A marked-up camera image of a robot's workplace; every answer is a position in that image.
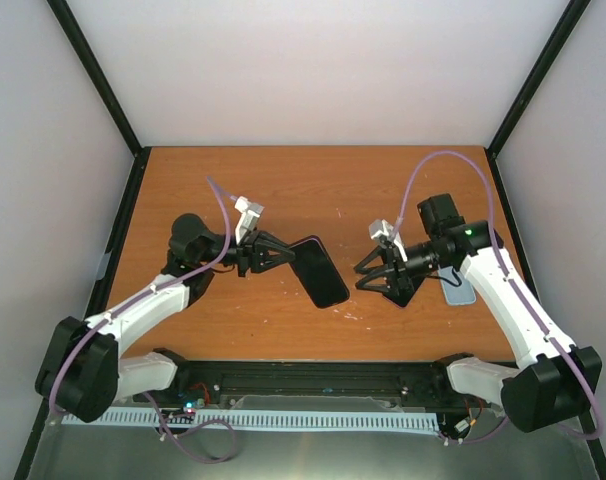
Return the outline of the pink phone black screen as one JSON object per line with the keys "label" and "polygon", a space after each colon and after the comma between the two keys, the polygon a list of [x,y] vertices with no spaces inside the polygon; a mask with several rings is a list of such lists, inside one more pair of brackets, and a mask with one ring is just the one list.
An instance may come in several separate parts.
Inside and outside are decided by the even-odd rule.
{"label": "pink phone black screen", "polygon": [[400,308],[405,308],[424,281],[423,276],[403,277],[388,284],[388,290],[383,296]]}

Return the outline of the light blue phone case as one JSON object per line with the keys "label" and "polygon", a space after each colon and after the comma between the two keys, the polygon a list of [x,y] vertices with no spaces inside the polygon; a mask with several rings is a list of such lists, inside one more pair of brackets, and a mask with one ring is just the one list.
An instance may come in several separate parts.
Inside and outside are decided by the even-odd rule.
{"label": "light blue phone case", "polygon": [[449,306],[463,307],[476,302],[476,293],[471,283],[461,277],[452,267],[439,269],[437,275],[440,278],[445,302]]}

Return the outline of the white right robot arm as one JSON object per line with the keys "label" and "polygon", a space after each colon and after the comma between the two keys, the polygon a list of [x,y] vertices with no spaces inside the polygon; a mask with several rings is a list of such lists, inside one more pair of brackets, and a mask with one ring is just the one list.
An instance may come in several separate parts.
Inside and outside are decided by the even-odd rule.
{"label": "white right robot arm", "polygon": [[600,356],[592,347],[578,347],[545,312],[488,221],[467,222],[448,194],[430,197],[417,209],[427,241],[406,246],[392,224],[374,221],[369,236],[376,246],[355,268],[356,288],[405,307],[424,280],[451,270],[449,283],[471,285],[516,362],[510,368],[468,353],[444,357],[437,363],[444,389],[499,407],[522,432],[593,411]]}

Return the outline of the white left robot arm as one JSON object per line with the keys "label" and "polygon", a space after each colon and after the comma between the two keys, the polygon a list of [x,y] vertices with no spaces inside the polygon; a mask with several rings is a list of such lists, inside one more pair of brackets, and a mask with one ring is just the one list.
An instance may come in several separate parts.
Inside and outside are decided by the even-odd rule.
{"label": "white left robot arm", "polygon": [[152,282],[116,306],[84,320],[67,317],[55,327],[35,382],[53,414],[69,413],[90,423],[115,401],[157,391],[169,402],[184,400],[191,378],[181,357],[157,349],[144,356],[124,353],[144,334],[206,293],[216,265],[240,276],[263,273],[294,261],[292,248],[272,234],[249,228],[236,239],[216,234],[192,213],[173,223],[167,263]]}

